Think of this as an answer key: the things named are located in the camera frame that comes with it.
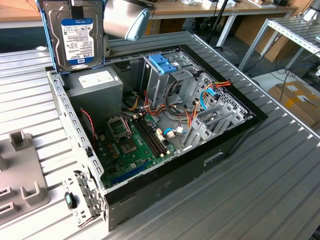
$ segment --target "wooden tabletop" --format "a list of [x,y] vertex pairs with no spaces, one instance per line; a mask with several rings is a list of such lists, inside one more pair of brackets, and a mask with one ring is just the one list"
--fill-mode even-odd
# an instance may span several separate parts
[[8,6],[0,6],[0,22],[41,21],[40,13]]
[[[154,15],[179,15],[179,14],[206,14],[213,13],[214,7],[209,10],[202,7],[202,3],[197,3],[195,6],[188,6],[182,2],[161,1],[155,3]],[[296,9],[295,6],[277,6],[278,10]],[[246,0],[237,2],[235,7],[226,8],[225,12],[256,12],[270,11],[270,8],[259,8]],[[0,6],[0,22],[20,22],[20,21],[40,21],[41,17],[37,11],[28,11],[7,6]]]
[[[277,6],[277,8],[260,8],[255,6],[254,4],[242,0],[242,2],[237,2],[235,4],[235,7],[226,8],[225,12],[267,12],[278,9],[278,10],[284,10],[284,9],[297,9],[296,6]],[[179,0],[170,2],[170,1],[161,1],[158,0],[158,2],[155,3],[155,10],[154,15],[179,15],[179,14],[207,14],[207,13],[214,13],[215,7],[211,7],[210,9],[205,9],[202,7],[202,3],[197,3],[194,6],[185,5]]]

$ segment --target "metal workbench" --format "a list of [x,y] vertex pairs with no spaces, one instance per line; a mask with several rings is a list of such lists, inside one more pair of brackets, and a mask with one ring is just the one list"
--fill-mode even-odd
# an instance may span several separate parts
[[244,70],[268,27],[274,29],[275,31],[262,50],[262,56],[266,53],[266,51],[268,51],[269,47],[272,46],[278,35],[283,35],[301,46],[300,50],[286,66],[287,69],[295,62],[304,49],[320,57],[320,43],[315,40],[317,36],[320,36],[320,21],[317,24],[311,24],[303,20],[301,17],[271,18],[265,20],[260,31],[253,40],[249,50],[239,65],[240,70]]
[[240,149],[202,177],[108,233],[101,218],[82,229],[68,210],[62,177],[77,159],[58,118],[44,71],[49,53],[0,54],[0,138],[33,135],[49,204],[0,226],[6,239],[307,240],[320,225],[319,136],[299,123],[205,42],[188,32],[111,41],[115,54],[187,44],[269,118]]

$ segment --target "black case frame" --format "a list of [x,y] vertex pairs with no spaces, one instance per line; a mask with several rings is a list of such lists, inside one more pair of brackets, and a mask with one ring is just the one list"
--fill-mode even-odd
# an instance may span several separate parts
[[[184,51],[213,78],[219,82],[226,81],[220,73],[187,45],[137,51],[136,53],[160,52],[166,49],[180,49]],[[233,85],[228,86],[227,90],[239,103],[252,113],[253,118],[246,120],[244,123],[224,132],[195,149],[184,153],[183,156],[178,156],[153,171],[138,176],[118,189],[107,193],[104,197],[109,206],[109,231],[141,213],[165,196],[198,178],[217,163],[233,154],[250,133],[259,128],[268,118],[268,115]]]

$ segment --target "power supply label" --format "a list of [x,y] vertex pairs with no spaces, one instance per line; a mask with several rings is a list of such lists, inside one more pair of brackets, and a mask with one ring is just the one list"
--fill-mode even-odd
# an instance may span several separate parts
[[80,76],[78,79],[84,89],[95,86],[95,85],[112,82],[115,80],[108,71],[101,71],[101,72],[83,75],[83,76]]
[[61,21],[65,56],[70,64],[86,64],[93,60],[94,39],[90,36],[93,27],[92,18]]

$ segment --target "metal shelf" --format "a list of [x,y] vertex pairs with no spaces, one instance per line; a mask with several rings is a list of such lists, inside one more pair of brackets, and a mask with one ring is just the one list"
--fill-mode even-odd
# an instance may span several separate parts
[[272,18],[268,26],[312,54],[320,51],[320,43],[315,41],[315,37],[320,36],[320,22],[310,24],[300,17]]
[[[320,57],[320,43],[316,42],[315,40],[315,37],[320,36],[320,22],[318,24],[310,24],[300,17],[271,18],[267,19],[264,22],[252,45],[244,56],[241,64],[239,65],[239,69],[241,71],[244,70],[268,27],[274,29],[276,32],[272,35],[272,37],[266,44],[264,50],[261,52],[261,55],[263,55],[268,50],[268,48],[276,39],[277,35],[281,34],[292,40],[296,44],[300,45],[310,53]],[[294,60],[299,56],[301,52],[302,51],[299,51],[298,54],[294,56],[293,61],[290,63],[290,65],[294,62]]]

